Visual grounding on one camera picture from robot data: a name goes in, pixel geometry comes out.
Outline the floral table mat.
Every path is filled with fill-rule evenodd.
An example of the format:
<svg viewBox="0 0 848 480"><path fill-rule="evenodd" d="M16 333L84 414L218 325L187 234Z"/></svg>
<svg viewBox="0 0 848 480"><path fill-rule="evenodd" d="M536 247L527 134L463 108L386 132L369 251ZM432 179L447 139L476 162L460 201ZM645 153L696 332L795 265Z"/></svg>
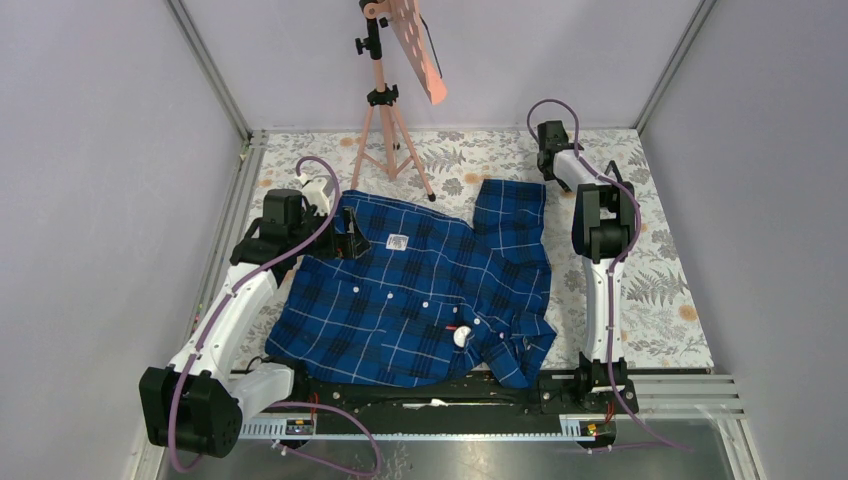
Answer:
<svg viewBox="0 0 848 480"><path fill-rule="evenodd" d="M437 130L411 135L425 170L402 172L395 180L372 162L384 153L380 134L353 132L262 133L244 151L246 183L239 207L247 219L257 217L266 192L297 186L294 167L319 175L329 163L343 187L356 184L368 193L424 204L424 190L437 196L433 208L470 220L474 201L486 179L538 183L536 143L522 130ZM622 278L621 344L631 368L710 368L713 359L700 325L689 283L661 205L638 134L633 130L588 130L580 134L585 158L603 169L615 162L630 181L640 203L642 227ZM371 160L356 168L364 149ZM556 339L544 368L571 369L585 339L587 284L571 246L575 197L557 184L547 186L543 237L553 271L553 294L547 321Z"/></svg>

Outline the black jewelry box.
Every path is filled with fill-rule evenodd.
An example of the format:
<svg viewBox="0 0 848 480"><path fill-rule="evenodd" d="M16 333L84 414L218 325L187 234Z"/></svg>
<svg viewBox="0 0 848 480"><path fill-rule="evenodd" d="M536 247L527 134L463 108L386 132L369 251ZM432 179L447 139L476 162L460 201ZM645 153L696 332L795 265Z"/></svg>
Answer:
<svg viewBox="0 0 848 480"><path fill-rule="evenodd" d="M621 184L623 182L623 177L620 173L617 163L614 160L610 160L607 163L607 166L604 170L604 176L610 180L614 180L618 184Z"/></svg>

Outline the pink tripod stand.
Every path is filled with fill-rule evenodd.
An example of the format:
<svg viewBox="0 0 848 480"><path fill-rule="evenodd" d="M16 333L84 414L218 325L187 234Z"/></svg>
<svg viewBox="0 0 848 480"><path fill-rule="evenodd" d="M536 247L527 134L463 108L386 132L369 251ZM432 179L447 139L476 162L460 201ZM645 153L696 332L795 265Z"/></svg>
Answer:
<svg viewBox="0 0 848 480"><path fill-rule="evenodd" d="M429 182L423 162L397 106L399 90L396 85L390 86L385 78L381 30L389 24L389 2L359 1L358 5L365 18L367 32L364 37L356 38L355 44L359 55L368 53L371 59L374 89L366 96L368 109L354 160L351 189L357 189L359 186L360 172L364 161L370 162L384 172L389 180L395 180L400 172L412 164L418 170L428 200L435 202L436 193ZM375 113L379 114L382 125L386 157L384 162L375 159L366 151L368 135Z"/></svg>

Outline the pink perforated board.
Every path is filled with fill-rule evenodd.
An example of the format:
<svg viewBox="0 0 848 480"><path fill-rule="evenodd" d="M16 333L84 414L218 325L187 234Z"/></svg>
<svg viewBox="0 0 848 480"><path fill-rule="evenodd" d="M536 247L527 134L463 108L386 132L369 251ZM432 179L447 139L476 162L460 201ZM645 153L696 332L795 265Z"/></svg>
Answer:
<svg viewBox="0 0 848 480"><path fill-rule="evenodd" d="M438 105L447 96L435 59L429 53L429 36L416 0L389 0L389 24L415 72L430 103Z"/></svg>

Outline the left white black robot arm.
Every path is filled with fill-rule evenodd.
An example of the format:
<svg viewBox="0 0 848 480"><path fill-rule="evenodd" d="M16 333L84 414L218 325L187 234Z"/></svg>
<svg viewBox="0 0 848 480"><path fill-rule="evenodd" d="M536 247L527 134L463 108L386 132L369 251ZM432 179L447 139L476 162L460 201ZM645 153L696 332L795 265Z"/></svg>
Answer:
<svg viewBox="0 0 848 480"><path fill-rule="evenodd" d="M243 426L273 403L304 407L311 387L289 366L262 363L232 378L239 347L298 257L354 259L369 246L353 208L332 207L322 189L270 190L197 330L167 366L150 367L140 379L150 443L223 458Z"/></svg>

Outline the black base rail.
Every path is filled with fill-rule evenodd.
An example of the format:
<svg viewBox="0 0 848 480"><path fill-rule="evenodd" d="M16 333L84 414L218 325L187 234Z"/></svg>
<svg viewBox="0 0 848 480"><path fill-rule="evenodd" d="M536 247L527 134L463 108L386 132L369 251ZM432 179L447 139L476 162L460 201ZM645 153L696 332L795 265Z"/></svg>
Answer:
<svg viewBox="0 0 848 480"><path fill-rule="evenodd" d="M306 409L318 414L337 414L356 426L361 420L381 415L401 418L405 412L447 411L465 415L472 410L500 417L519 415L563 415L581 421L590 434L619 416L639 410L632 381L619 393L602 394L588 401L574 397L576 371L543 373L530 387L507 388L486 371L474 371L457 380L434 385L400 388L323 382L308 375L296 377L291 400L314 401L339 411Z"/></svg>

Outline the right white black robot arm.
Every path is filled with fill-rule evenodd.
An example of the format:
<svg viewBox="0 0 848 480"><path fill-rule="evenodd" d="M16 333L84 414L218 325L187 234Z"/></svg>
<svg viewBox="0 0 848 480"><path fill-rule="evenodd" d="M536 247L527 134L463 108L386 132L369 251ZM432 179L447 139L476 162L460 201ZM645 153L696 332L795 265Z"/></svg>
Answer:
<svg viewBox="0 0 848 480"><path fill-rule="evenodd" d="M624 261L637 234L633 185L614 161L598 172L579 154L563 123L536 127L537 166L547 181L575 194L572 246L586 275L587 344L579 354L573 396L583 410L597 412L626 386L621 345Z"/></svg>

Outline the blue plaid shirt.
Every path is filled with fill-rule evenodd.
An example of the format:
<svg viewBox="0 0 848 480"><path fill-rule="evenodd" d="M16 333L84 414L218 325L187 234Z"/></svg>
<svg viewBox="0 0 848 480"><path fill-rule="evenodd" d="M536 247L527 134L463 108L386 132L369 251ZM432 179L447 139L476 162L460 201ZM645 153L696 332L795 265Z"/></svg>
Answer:
<svg viewBox="0 0 848 480"><path fill-rule="evenodd" d="M487 179L471 221L399 199L344 192L370 242L358 259L306 256L264 345L315 379L414 388L486 365L531 386L556 334L542 243L546 189ZM468 326L464 348L453 330Z"/></svg>

